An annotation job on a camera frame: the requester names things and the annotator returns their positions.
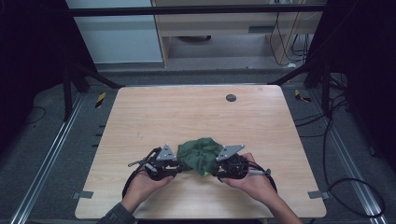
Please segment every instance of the table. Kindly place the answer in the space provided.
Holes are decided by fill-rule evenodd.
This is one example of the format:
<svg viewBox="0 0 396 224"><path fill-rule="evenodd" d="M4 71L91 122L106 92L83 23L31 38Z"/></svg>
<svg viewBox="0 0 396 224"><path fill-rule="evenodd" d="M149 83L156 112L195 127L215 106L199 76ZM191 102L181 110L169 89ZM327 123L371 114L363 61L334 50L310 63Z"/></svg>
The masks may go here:
<svg viewBox="0 0 396 224"><path fill-rule="evenodd" d="M234 94L236 101L226 96ZM282 90L267 85L157 86L119 90L80 198L78 218L100 218L121 200L135 167L155 147L201 137L223 145L244 144L262 168L270 168L279 195L299 217L323 217L318 190ZM137 218L261 218L268 208L213 176L178 174L135 211Z"/></svg>

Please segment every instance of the floor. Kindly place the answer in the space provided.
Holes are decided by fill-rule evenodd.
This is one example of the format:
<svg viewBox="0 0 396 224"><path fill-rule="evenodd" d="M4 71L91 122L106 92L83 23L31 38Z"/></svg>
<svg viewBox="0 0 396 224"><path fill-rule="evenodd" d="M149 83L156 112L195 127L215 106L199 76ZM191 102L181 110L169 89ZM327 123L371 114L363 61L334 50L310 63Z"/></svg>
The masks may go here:
<svg viewBox="0 0 396 224"><path fill-rule="evenodd" d="M252 36L212 36L209 41L199 38L174 38L170 51L169 64L166 67L138 67L133 71L103 71L102 74L118 83L135 85L189 85L189 84L230 84L230 83L267 83L286 75L293 66L301 62L279 65L272 56L272 51L262 35ZM304 75L298 76L282 86L290 112L296 124L304 123L309 116L320 114L320 89L306 90L302 85ZM0 223L8 223L22 200L29 196L32 183L38 193L32 194L31 204L24 210L28 222L34 223L80 223L89 220L77 220L74 216L78 200L73 199L74 192L82 190L85 178L100 143L100 133L106 124L109 111L117 91L111 90L93 79L88 93L73 91L76 102L80 100L79 112L68 130L67 137L60 144L60 150L51 154L54 160L48 163L42 181L35 179L43 172L41 165L48 161L48 152L53 148L53 140L63 127L62 86L43 91L35 98L35 107L25 127L14 139L11 153L0 160ZM300 90L304 98L296 99L295 90ZM106 99L101 108L94 107L98 95L106 92ZM341 92L332 91L332 98ZM323 136L326 119L297 128L301 136L305 153L310 162L318 186L326 191L323 175ZM342 177L361 176L378 190L385 199L387 209L383 217L369 219L360 217L342 207L334 197L325 200L328 214L318 218L315 223L396 223L396 174L382 158L370 155L369 145L361 133L359 125L348 112L347 105L334 110L333 126L325 145L327 174L330 182ZM337 186L334 192L349 206L364 212L362 204L370 201L365 194L367 188L349 183Z"/></svg>

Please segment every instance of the crumpled green cloth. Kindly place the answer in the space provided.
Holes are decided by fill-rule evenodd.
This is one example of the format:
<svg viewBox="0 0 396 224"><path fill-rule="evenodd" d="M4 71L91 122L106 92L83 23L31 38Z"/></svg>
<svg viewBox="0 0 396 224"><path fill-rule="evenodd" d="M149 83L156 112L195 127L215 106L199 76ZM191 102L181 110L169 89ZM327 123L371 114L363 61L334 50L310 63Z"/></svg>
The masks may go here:
<svg viewBox="0 0 396 224"><path fill-rule="evenodd" d="M221 149L222 145L212 138L200 138L179 145L177 160L184 165L184 171L194 170L199 175L208 175L211 171L219 169L216 157Z"/></svg>

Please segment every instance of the metal bracket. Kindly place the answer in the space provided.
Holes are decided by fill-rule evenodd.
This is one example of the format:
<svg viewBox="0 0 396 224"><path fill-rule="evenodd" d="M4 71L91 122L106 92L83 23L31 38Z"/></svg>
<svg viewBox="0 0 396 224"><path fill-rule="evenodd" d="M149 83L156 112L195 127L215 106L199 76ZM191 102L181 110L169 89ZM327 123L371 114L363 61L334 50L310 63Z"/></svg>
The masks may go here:
<svg viewBox="0 0 396 224"><path fill-rule="evenodd" d="M80 199L80 198L86 198L86 199L91 199L93 195L92 191L81 191L81 192L73 192L72 194L72 199Z"/></svg>
<svg viewBox="0 0 396 224"><path fill-rule="evenodd" d="M163 146L163 149L161 150L160 154L158 154L156 160L157 161L171 161L176 158L176 155L173 153L172 149L169 147L168 144L165 144Z"/></svg>
<svg viewBox="0 0 396 224"><path fill-rule="evenodd" d="M216 161L224 161L229 159L238 151L242 150L245 145L236 145L236 146L223 146L220 154L216 157Z"/></svg>
<svg viewBox="0 0 396 224"><path fill-rule="evenodd" d="M308 191L310 199L322 198L323 200L330 199L332 196L329 192Z"/></svg>

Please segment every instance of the hand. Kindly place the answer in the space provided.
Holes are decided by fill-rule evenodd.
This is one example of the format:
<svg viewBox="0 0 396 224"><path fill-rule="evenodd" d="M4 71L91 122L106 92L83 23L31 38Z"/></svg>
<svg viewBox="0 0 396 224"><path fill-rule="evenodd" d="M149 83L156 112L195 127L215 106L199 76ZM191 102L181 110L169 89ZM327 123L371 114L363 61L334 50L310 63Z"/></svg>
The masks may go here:
<svg viewBox="0 0 396 224"><path fill-rule="evenodd" d="M254 161L251 153L242 155L248 161ZM246 192L251 198L265 204L280 224L302 224L289 206L279 197L271 182L264 175L247 174L243 179L223 178L221 182Z"/></svg>
<svg viewBox="0 0 396 224"><path fill-rule="evenodd" d="M256 162L251 153L242 155L248 161ZM243 179L222 178L221 182L247 193L251 198L262 203L269 203L277 193L271 182L264 175L247 174Z"/></svg>
<svg viewBox="0 0 396 224"><path fill-rule="evenodd" d="M152 192L164 187L172 180L172 176L167 176L159 181L152 180L144 167L142 167L129 185L128 191L122 199L121 204L130 213L133 213L137 206L145 201Z"/></svg>

